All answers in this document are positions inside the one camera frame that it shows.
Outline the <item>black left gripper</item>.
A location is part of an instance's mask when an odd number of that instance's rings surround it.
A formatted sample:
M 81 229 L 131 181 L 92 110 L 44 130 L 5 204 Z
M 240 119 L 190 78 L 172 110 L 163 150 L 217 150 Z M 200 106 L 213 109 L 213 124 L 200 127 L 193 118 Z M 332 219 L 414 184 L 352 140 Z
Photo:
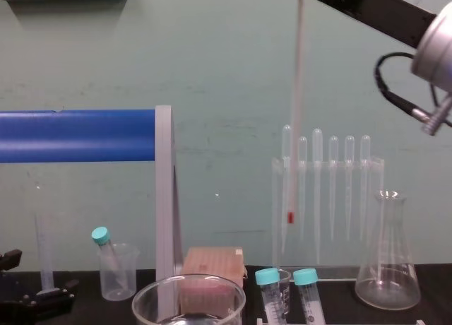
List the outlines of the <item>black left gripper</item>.
M 1 278 L 20 265 L 22 251 L 13 249 L 0 258 Z M 1 286 L 1 324 L 36 324 L 40 315 L 69 313 L 75 302 L 79 280 L 73 279 L 62 288 L 33 293 L 21 285 Z

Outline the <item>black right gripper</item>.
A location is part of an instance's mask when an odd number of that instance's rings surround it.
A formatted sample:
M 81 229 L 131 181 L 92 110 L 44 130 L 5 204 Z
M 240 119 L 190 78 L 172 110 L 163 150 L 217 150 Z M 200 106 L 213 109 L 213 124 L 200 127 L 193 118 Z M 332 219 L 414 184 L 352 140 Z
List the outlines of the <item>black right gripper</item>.
M 404 0 L 317 0 L 417 49 L 440 27 L 440 16 Z

